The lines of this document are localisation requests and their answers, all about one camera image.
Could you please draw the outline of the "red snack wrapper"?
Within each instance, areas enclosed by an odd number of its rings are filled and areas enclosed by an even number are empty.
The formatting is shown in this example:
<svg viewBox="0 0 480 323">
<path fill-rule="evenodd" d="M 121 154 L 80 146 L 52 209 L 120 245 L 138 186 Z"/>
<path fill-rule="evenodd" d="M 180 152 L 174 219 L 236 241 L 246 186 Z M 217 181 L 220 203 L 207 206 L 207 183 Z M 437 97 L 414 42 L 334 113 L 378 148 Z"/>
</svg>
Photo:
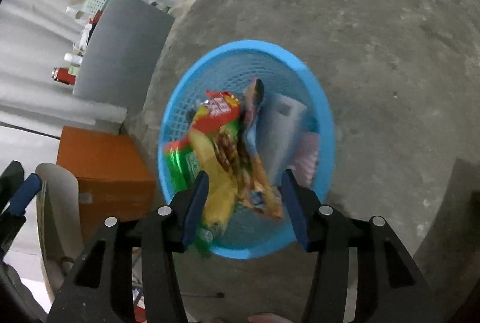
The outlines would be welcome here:
<svg viewBox="0 0 480 323">
<path fill-rule="evenodd" d="M 227 230 L 239 198 L 241 103 L 227 90 L 206 96 L 186 113 L 187 133 L 165 144 L 163 155 L 176 192 L 191 188 L 199 172 L 208 174 L 208 197 L 193 244 L 203 255 L 210 255 Z"/>
</svg>

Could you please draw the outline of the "blue orange chips bag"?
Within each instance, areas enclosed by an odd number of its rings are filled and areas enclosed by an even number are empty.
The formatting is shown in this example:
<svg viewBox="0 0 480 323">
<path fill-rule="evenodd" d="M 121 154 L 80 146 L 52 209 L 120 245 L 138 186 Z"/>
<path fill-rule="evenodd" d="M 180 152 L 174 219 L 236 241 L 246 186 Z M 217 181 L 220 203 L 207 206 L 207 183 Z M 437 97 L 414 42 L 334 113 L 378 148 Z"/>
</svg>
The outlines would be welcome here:
<svg viewBox="0 0 480 323">
<path fill-rule="evenodd" d="M 240 202 L 251 210 L 274 219 L 283 218 L 282 201 L 272 188 L 256 146 L 256 127 L 264 100 L 264 83 L 254 77 L 244 92 L 238 153 L 241 160 Z"/>
</svg>

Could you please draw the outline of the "white blue medicine box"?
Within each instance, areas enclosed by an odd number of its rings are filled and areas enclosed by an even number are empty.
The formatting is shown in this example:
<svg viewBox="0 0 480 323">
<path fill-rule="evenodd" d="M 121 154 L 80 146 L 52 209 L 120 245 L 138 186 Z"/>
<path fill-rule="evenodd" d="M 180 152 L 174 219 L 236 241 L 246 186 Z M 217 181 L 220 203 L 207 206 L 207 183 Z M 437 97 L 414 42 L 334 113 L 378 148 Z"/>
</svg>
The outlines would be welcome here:
<svg viewBox="0 0 480 323">
<path fill-rule="evenodd" d="M 264 171 L 272 185 L 279 185 L 300 135 L 304 130 L 307 106 L 278 93 L 267 97 L 260 113 L 257 149 Z"/>
</svg>

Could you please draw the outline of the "orange cardboard box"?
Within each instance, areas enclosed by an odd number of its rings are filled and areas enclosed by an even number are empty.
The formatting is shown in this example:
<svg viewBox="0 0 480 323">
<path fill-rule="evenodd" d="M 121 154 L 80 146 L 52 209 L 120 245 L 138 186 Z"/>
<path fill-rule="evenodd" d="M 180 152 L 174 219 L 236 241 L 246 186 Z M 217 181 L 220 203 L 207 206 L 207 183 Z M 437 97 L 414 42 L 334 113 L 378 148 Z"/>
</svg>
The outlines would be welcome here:
<svg viewBox="0 0 480 323">
<path fill-rule="evenodd" d="M 156 180 L 128 135 L 65 126 L 56 164 L 77 178 L 85 241 L 109 216 L 132 221 L 151 210 Z"/>
</svg>

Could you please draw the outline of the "red can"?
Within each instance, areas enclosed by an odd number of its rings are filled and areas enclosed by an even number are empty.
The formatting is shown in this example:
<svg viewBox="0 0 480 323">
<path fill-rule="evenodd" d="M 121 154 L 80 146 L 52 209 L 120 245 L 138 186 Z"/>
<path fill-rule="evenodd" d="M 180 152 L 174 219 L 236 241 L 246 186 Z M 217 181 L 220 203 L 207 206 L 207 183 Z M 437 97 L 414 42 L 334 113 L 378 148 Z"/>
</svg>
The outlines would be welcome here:
<svg viewBox="0 0 480 323">
<path fill-rule="evenodd" d="M 74 86 L 76 83 L 76 76 L 70 74 L 68 68 L 54 68 L 51 77 L 55 82 L 60 82 L 68 86 Z"/>
</svg>

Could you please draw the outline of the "white bottle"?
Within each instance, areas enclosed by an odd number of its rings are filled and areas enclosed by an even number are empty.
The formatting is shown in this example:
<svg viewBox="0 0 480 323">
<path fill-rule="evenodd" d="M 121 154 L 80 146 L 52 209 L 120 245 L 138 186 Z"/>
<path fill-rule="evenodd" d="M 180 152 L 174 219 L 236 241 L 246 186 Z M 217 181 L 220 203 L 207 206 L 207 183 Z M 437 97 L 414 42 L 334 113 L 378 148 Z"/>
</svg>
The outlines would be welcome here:
<svg viewBox="0 0 480 323">
<path fill-rule="evenodd" d="M 82 63 L 82 60 L 83 60 L 83 56 L 80 56 L 80 55 L 74 55 L 72 53 L 66 53 L 64 55 L 64 60 L 68 63 L 70 63 L 70 65 L 77 65 L 77 66 L 80 66 L 81 63 Z"/>
</svg>

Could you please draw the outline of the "grey cabinet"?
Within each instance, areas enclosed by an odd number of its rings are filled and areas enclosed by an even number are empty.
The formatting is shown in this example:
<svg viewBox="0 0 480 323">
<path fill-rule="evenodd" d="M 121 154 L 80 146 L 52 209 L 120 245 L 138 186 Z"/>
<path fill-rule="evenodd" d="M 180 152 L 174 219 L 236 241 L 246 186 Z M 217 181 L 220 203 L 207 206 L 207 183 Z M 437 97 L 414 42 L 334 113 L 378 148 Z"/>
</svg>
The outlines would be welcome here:
<svg viewBox="0 0 480 323">
<path fill-rule="evenodd" d="M 141 0 L 110 0 L 85 49 L 73 95 L 139 113 L 173 23 Z"/>
</svg>

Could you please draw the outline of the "white curtain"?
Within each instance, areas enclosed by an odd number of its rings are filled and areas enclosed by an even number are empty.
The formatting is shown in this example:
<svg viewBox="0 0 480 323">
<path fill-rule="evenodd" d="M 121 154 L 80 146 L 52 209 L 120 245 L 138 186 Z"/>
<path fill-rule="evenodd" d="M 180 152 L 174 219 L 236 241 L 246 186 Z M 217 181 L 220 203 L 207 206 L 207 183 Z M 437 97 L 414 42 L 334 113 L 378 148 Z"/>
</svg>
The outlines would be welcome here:
<svg viewBox="0 0 480 323">
<path fill-rule="evenodd" d="M 116 134 L 127 110 L 77 98 L 55 82 L 54 68 L 80 38 L 67 15 L 72 0 L 1 1 L 1 122 L 58 137 L 65 126 Z"/>
</svg>

